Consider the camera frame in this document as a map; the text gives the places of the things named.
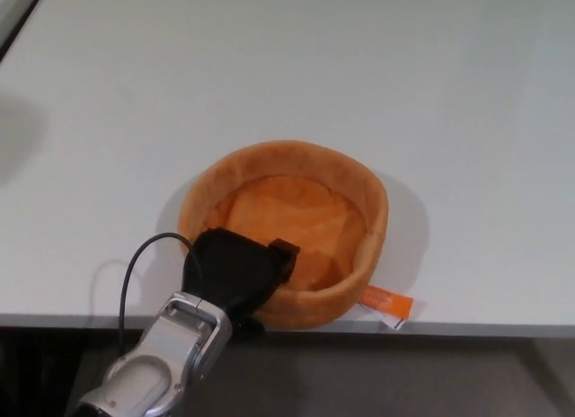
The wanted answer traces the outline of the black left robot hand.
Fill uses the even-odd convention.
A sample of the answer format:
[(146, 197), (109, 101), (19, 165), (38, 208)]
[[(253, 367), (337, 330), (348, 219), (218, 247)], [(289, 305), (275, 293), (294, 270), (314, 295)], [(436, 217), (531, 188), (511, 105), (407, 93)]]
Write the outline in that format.
[(235, 336), (255, 338), (265, 332), (255, 313), (288, 282), (299, 252), (282, 239), (260, 244), (226, 228), (210, 228), (185, 257), (181, 290), (222, 309)]

